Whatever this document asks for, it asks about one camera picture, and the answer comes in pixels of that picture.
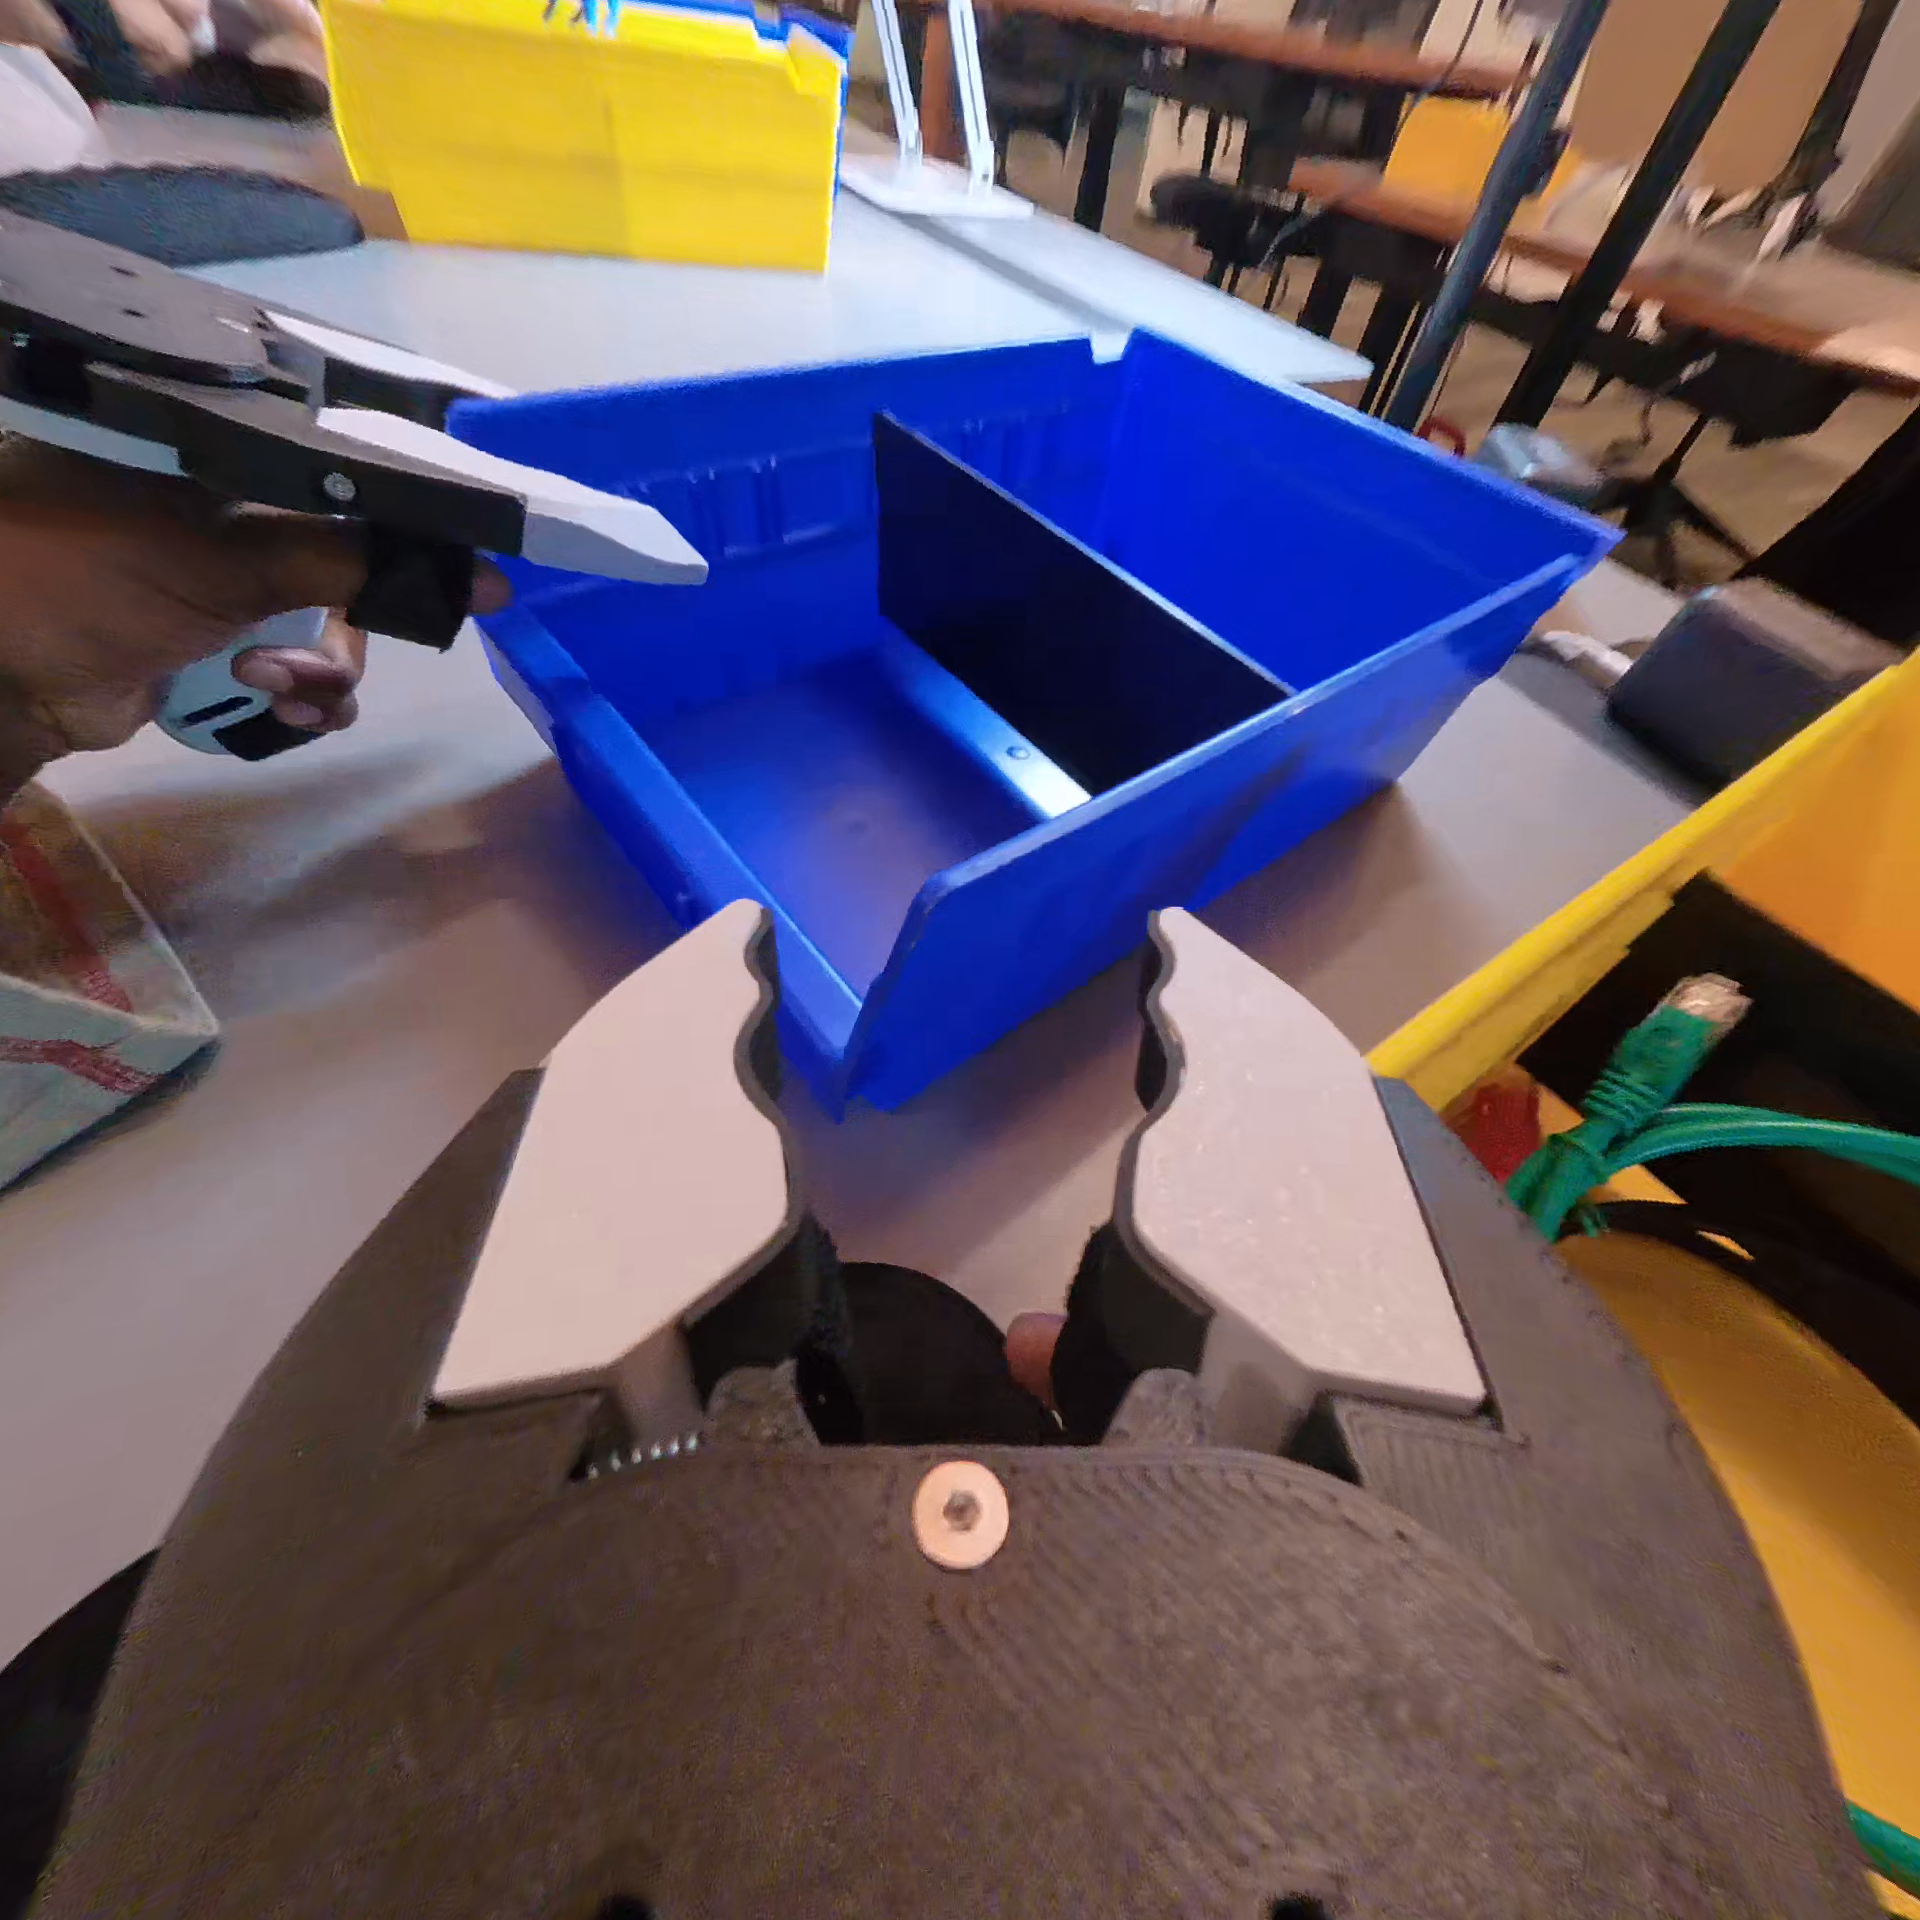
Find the yellow plastic bin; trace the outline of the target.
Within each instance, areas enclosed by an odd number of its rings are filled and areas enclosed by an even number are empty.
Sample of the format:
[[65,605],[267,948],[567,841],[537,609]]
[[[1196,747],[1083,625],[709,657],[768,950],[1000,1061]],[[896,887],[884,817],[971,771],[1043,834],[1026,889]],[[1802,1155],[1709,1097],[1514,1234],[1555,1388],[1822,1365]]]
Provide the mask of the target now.
[[[1689,1100],[1916,1137],[1916,662],[1396,1027],[1437,1111],[1527,1087],[1514,1170],[1652,998],[1751,998]],[[1916,1181],[1812,1148],[1689,1148],[1585,1198],[1562,1253],[1652,1359],[1786,1612],[1846,1797],[1905,1835],[1916,1914]]]
[[410,242],[822,274],[847,97],[748,2],[323,2],[359,188]]
[[[1471,211],[1515,112],[1508,102],[1416,102],[1383,163],[1383,190],[1427,206]],[[1569,129],[1553,124],[1537,154],[1537,173],[1517,207],[1520,217],[1542,217],[1572,188],[1581,169],[1584,159],[1569,147]]]

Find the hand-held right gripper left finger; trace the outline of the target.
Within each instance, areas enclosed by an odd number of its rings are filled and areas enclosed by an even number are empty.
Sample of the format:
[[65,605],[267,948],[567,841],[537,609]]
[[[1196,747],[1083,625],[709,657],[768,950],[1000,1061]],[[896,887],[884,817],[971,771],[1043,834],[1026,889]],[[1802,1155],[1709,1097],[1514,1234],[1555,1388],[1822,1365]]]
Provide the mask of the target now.
[[737,901],[555,1046],[507,1161],[430,1401],[600,1394],[679,1449],[722,1380],[847,1367],[838,1257],[794,1184],[773,915]]

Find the black power adapter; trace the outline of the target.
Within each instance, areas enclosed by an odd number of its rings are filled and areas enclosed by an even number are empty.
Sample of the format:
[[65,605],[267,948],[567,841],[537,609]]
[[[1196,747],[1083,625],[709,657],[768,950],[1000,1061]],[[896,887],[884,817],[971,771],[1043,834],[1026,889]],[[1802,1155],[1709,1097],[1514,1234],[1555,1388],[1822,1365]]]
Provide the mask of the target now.
[[1725,788],[1905,657],[1773,583],[1728,581],[1647,642],[1606,716],[1674,773]]

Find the person's left hand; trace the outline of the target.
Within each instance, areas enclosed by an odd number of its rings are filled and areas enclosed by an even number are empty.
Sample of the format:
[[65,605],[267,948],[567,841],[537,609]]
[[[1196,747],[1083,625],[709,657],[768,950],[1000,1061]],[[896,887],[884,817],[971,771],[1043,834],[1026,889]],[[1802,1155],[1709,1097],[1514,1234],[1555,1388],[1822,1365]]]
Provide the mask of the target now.
[[2,450],[2,805],[52,764],[124,744],[163,683],[260,622],[323,607],[323,636],[236,660],[302,731],[359,716],[365,583],[355,522],[238,505],[33,441]]

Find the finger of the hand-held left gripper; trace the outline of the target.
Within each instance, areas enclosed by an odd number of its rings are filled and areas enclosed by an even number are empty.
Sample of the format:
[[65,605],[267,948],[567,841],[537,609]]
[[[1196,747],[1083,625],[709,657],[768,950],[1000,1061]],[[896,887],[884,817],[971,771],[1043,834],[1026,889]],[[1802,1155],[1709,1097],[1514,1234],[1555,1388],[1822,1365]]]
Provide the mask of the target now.
[[567,476],[481,451],[423,424],[355,408],[320,409],[320,425],[384,453],[416,457],[433,472],[490,485],[521,504],[515,548],[487,552],[611,581],[695,590],[705,559],[652,505]]
[[266,307],[279,333],[323,354],[325,404],[455,404],[459,399],[515,399],[515,387],[441,364],[419,351]]

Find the white side table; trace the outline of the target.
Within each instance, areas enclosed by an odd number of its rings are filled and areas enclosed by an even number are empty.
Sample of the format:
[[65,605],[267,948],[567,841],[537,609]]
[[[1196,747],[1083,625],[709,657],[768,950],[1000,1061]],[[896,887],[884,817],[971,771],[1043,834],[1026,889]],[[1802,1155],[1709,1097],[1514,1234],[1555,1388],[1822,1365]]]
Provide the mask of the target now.
[[1148,329],[1267,387],[1357,403],[1371,364],[1066,217],[901,217],[835,206],[822,274],[406,242],[391,202],[347,182],[325,128],[98,108],[119,160],[232,163],[355,206],[355,250],[232,261],[207,277],[276,312],[416,351],[512,391],[600,389],[1085,339]]

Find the black tripod stand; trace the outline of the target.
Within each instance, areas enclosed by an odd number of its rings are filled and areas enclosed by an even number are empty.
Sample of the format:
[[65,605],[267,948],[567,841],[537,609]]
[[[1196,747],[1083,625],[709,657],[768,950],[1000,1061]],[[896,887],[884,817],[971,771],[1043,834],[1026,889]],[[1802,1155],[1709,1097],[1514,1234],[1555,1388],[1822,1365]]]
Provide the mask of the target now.
[[[1427,418],[1427,404],[1437,394],[1454,346],[1471,321],[1473,302],[1502,252],[1502,242],[1511,237],[1549,121],[1568,102],[1606,11],[1606,2],[1577,2],[1562,14],[1542,69],[1511,120],[1473,213],[1449,256],[1446,274],[1427,303],[1427,316],[1415,333],[1401,374],[1383,391],[1381,421],[1388,425],[1415,430]],[[1523,360],[1501,421],[1537,425],[1546,418],[1778,11],[1778,2],[1728,2],[1721,11],[1642,163],[1629,176],[1594,252],[1588,252],[1585,267],[1568,280],[1549,329]]]

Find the black quilted wrist rest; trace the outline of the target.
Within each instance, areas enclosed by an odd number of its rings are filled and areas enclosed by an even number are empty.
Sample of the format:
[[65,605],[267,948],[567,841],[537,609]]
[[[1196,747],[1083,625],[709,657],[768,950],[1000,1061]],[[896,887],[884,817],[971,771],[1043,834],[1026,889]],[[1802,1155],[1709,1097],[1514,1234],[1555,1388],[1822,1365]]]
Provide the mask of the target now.
[[2,211],[175,271],[355,250],[350,206],[234,167],[116,163],[9,173]]

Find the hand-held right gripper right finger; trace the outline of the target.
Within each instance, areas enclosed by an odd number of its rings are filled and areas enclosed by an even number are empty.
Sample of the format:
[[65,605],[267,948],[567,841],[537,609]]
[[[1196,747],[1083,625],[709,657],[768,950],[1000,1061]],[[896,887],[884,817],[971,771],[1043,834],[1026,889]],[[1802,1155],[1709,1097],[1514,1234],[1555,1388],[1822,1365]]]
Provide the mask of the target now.
[[1050,1354],[1070,1438],[1102,1439],[1157,1373],[1240,1452],[1292,1452],[1329,1398],[1482,1417],[1490,1384],[1363,1053],[1184,908],[1153,915],[1140,1018],[1140,1127]]

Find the wooden-edged background table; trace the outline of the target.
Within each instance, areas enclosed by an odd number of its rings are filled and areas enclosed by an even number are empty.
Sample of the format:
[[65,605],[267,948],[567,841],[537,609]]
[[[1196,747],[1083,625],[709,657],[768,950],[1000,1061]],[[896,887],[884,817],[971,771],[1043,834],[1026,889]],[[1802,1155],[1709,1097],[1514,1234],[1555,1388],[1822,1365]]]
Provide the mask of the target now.
[[[1371,167],[1303,159],[1288,188],[1351,217],[1450,247],[1471,207],[1403,188],[1386,188]],[[1846,370],[1890,394],[1918,394],[1918,277],[1808,242],[1787,256],[1757,261],[1716,237],[1687,237],[1677,252],[1623,274],[1623,297],[1655,303],[1674,324],[1782,351]]]

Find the wooden board with printed sheets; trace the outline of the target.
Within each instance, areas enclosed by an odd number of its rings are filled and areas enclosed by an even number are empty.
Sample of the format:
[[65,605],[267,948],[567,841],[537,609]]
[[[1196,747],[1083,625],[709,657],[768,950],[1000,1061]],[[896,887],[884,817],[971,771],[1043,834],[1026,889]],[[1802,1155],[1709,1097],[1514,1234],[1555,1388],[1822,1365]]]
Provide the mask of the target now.
[[840,167],[840,184],[881,211],[903,217],[956,217],[984,223],[1018,223],[1032,217],[1026,198],[997,182],[997,147],[987,105],[987,73],[978,47],[973,2],[947,2],[947,53],[957,107],[964,112],[966,160],[934,159],[926,150],[922,107],[914,98],[903,47],[903,27],[896,2],[870,2],[882,81],[896,124],[891,155],[853,155]]

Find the blue plastic bin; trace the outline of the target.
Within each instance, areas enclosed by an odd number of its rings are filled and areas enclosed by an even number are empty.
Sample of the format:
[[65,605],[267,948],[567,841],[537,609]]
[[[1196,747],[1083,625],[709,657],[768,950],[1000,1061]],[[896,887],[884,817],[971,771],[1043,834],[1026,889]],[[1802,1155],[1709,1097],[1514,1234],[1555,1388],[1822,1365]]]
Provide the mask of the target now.
[[1135,335],[464,403],[701,590],[509,562],[498,675],[682,926],[773,915],[821,1106],[896,1111],[1398,780],[1615,533]]
[[833,66],[838,94],[847,97],[851,77],[853,27],[822,6],[799,2],[748,2],[749,23],[759,40],[783,53],[799,49],[808,59],[818,57]]

